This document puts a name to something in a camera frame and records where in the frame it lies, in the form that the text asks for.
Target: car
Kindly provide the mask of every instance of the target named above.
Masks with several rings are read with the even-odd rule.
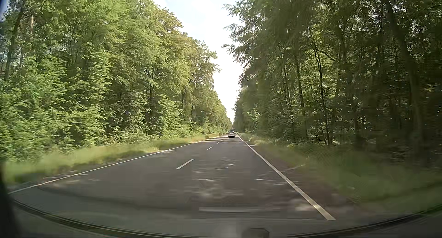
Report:
[[[229,131],[227,133],[227,138],[229,138],[229,137],[234,137],[235,138],[235,131]]]

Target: dashed center line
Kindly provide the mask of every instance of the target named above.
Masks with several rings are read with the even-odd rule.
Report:
[[[192,159],[190,159],[188,162],[186,162],[186,163],[184,163],[184,164],[178,166],[176,169],[180,169],[181,167],[183,167],[183,166],[189,164],[192,160],[194,160],[194,158],[192,158]]]

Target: windshield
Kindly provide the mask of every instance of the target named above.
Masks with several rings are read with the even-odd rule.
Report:
[[[33,213],[287,236],[441,204],[442,0],[2,0],[0,14],[0,157],[24,232]]]

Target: solid white edge line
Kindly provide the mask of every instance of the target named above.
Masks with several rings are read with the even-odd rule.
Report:
[[[189,143],[189,144],[186,144],[186,145],[191,145],[191,144],[199,143],[201,141],[194,142],[194,143]],[[77,174],[72,174],[72,175],[69,175],[69,176],[65,176],[65,177],[61,177],[61,178],[58,178],[58,179],[50,180],[50,181],[47,181],[47,182],[43,182],[41,184],[34,184],[34,185],[31,185],[31,186],[28,186],[28,187],[25,187],[25,188],[21,188],[21,189],[18,189],[18,190],[14,190],[14,191],[8,192],[8,194],[13,194],[13,193],[24,191],[24,190],[27,190],[27,189],[31,189],[31,188],[34,188],[34,187],[37,187],[37,186],[41,186],[43,184],[49,184],[49,183],[52,183],[52,182],[55,182],[55,181],[58,181],[58,180],[65,179],[65,178],[69,178],[69,177],[73,177],[73,176],[78,176],[78,175],[83,174],[83,173],[89,173],[89,172],[92,172],[92,171],[95,171],[95,170],[98,170],[98,169],[103,169],[103,168],[106,168],[106,167],[109,167],[109,166],[118,165],[118,164],[121,164],[121,163],[125,163],[125,162],[129,162],[129,161],[132,161],[132,160],[136,160],[136,159],[139,159],[139,158],[143,158],[143,157],[151,156],[151,155],[154,155],[154,154],[159,154],[159,153],[162,153],[162,152],[170,151],[170,150],[177,149],[177,148],[180,148],[180,147],[183,147],[183,146],[186,146],[186,145],[181,145],[181,146],[177,146],[177,147],[174,147],[174,148],[171,148],[171,149],[167,149],[167,150],[164,150],[164,151],[159,151],[159,152],[155,152],[155,153],[152,153],[152,154],[147,154],[147,155],[144,155],[144,156],[141,156],[141,157],[136,157],[136,158],[133,158],[133,159],[130,159],[130,160],[125,160],[125,161],[122,161],[122,162],[113,163],[113,164],[110,164],[110,165],[107,165],[107,166],[98,167],[98,168],[95,168],[95,169],[92,169],[92,170],[89,170],[89,171],[85,171],[85,172],[81,172],[81,173],[77,173]]]
[[[178,170],[178,169],[180,169],[181,167],[183,167],[183,166],[189,164],[192,160],[194,160],[194,158],[191,158],[188,162],[186,162],[186,163],[184,163],[184,164],[178,166],[176,169]]]
[[[249,144],[247,144],[243,139],[241,139],[252,151],[256,153],[264,162],[266,162],[276,173],[279,174],[290,186],[295,189],[302,197],[307,200],[319,213],[321,213],[327,220],[335,221],[336,219],[329,214],[323,207],[321,207],[317,202],[315,202],[311,197],[309,197],[301,188],[294,184],[289,178],[287,178],[283,173],[281,173],[276,167],[274,167],[270,162],[268,162],[263,156],[261,156],[255,149],[253,149]]]

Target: roadside vegetation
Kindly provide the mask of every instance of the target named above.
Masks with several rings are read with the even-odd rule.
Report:
[[[263,156],[287,161],[367,208],[419,212],[441,204],[442,172],[438,169],[391,163],[388,154],[351,146],[294,144],[244,133],[240,137]]]
[[[217,55],[181,27],[153,0],[10,0],[0,22],[9,179],[227,131]]]
[[[233,127],[354,201],[441,203],[441,3],[227,5],[243,22],[226,45],[244,66]]]

